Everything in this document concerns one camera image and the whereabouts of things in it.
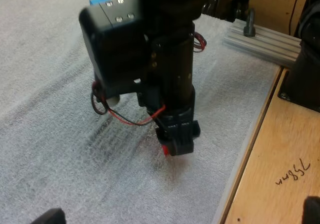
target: textured white cloth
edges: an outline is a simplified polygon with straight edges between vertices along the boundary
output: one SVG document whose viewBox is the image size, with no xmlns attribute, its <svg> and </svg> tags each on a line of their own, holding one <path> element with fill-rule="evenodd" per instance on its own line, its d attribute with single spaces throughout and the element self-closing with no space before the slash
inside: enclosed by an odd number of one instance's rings
<svg viewBox="0 0 320 224">
<path fill-rule="evenodd" d="M 277 67 L 222 44 L 230 23 L 203 15 L 194 153 L 165 158 L 155 125 L 91 107 L 93 68 L 78 22 L 89 0 L 0 0 L 0 223 L 61 207 L 69 224 L 209 224 Z M 136 95 L 116 110 L 147 116 Z"/>
</svg>

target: table surface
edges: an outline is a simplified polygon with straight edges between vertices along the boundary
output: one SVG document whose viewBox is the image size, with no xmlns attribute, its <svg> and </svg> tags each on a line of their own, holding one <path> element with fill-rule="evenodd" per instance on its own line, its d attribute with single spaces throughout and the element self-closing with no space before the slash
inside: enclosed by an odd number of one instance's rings
<svg viewBox="0 0 320 224">
<path fill-rule="evenodd" d="M 0 0 L 0 223 L 54 207 L 71 224 L 211 223 L 279 67 L 225 47 L 230 23 L 203 15 L 196 30 L 208 46 L 193 66 L 201 136 L 194 153 L 165 158 L 155 125 L 92 110 L 78 22 L 88 1 Z M 147 115 L 134 94 L 116 109 Z"/>
<path fill-rule="evenodd" d="M 226 224 L 301 223 L 304 201 L 320 196 L 320 113 L 273 94 L 236 189 Z"/>
</svg>

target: cable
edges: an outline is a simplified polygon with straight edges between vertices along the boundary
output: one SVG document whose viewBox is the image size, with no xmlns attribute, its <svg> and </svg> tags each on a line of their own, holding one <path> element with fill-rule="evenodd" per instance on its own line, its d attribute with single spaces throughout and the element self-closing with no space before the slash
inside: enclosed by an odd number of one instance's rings
<svg viewBox="0 0 320 224">
<path fill-rule="evenodd" d="M 194 52 L 199 53 L 199 52 L 204 51 L 204 49 L 207 45 L 206 39 L 198 32 L 194 33 L 194 38 L 199 42 L 199 43 L 197 43 L 196 41 L 194 41 L 194 44 L 193 44 L 194 48 L 199 50 L 199 51 L 194 51 Z"/>
<path fill-rule="evenodd" d="M 295 0 L 295 3 L 293 5 L 293 9 L 292 9 L 292 13 L 291 13 L 291 17 L 290 17 L 290 21 L 289 21 L 289 35 L 291 35 L 291 23 L 292 23 L 292 18 L 294 16 L 295 9 L 296 9 L 297 1 L 298 0 Z"/>
<path fill-rule="evenodd" d="M 96 81 L 92 83 L 91 104 L 92 104 L 93 110 L 96 113 L 98 113 L 99 115 L 104 115 L 105 113 L 107 113 L 107 111 L 109 111 L 111 113 L 111 115 L 113 115 L 119 121 L 121 121 L 122 123 L 127 124 L 127 125 L 136 125 L 136 126 L 148 125 L 149 123 L 151 123 L 154 120 L 154 118 L 156 118 L 166 108 L 166 106 L 163 105 L 162 108 L 160 108 L 159 110 L 154 112 L 150 117 L 147 117 L 146 119 L 144 119 L 140 122 L 133 122 L 133 121 L 129 120 L 128 118 L 124 117 L 123 115 L 121 115 L 119 112 L 117 112 L 109 107 L 108 103 L 106 102 L 106 99 L 103 97 L 100 97 L 100 95 L 98 95 L 98 90 L 99 90 L 98 86 L 99 86 L 99 84 Z M 96 97 L 96 99 L 99 99 L 99 101 L 101 102 L 101 104 L 105 108 L 104 112 L 101 112 L 100 110 L 97 109 L 96 104 L 94 102 L 94 97 Z"/>
</svg>

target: metal screw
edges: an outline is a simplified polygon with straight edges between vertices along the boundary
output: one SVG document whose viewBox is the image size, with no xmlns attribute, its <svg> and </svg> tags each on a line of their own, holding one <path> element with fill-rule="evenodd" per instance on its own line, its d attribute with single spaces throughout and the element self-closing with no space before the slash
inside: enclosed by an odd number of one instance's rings
<svg viewBox="0 0 320 224">
<path fill-rule="evenodd" d="M 118 3 L 123 3 L 125 0 L 118 0 Z"/>
<path fill-rule="evenodd" d="M 283 98 L 284 100 L 290 101 L 290 98 L 288 97 L 288 95 L 286 93 L 281 93 L 280 97 Z"/>
<path fill-rule="evenodd" d="M 118 16 L 117 18 L 115 18 L 115 20 L 120 23 L 120 22 L 122 22 L 124 19 L 123 19 L 122 17 Z"/>
<path fill-rule="evenodd" d="M 135 15 L 134 15 L 133 13 L 129 13 L 129 14 L 128 14 L 128 18 L 133 19 L 134 17 L 135 17 Z"/>
<path fill-rule="evenodd" d="M 109 1 L 107 1 L 107 2 L 106 2 L 106 5 L 107 5 L 108 7 L 110 7 L 110 6 L 112 6 L 112 5 L 113 5 L 113 3 L 112 3 L 112 1 L 111 1 L 111 0 L 109 0 Z"/>
</svg>

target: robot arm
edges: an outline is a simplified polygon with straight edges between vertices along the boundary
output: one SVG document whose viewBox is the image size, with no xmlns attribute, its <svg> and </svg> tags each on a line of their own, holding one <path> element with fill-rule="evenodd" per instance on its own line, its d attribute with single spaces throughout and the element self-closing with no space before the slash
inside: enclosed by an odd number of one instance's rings
<svg viewBox="0 0 320 224">
<path fill-rule="evenodd" d="M 200 135 L 193 120 L 193 20 L 206 1 L 112 0 L 79 15 L 96 78 L 94 95 L 113 113 L 106 100 L 137 93 L 172 156 L 193 152 Z"/>
</svg>

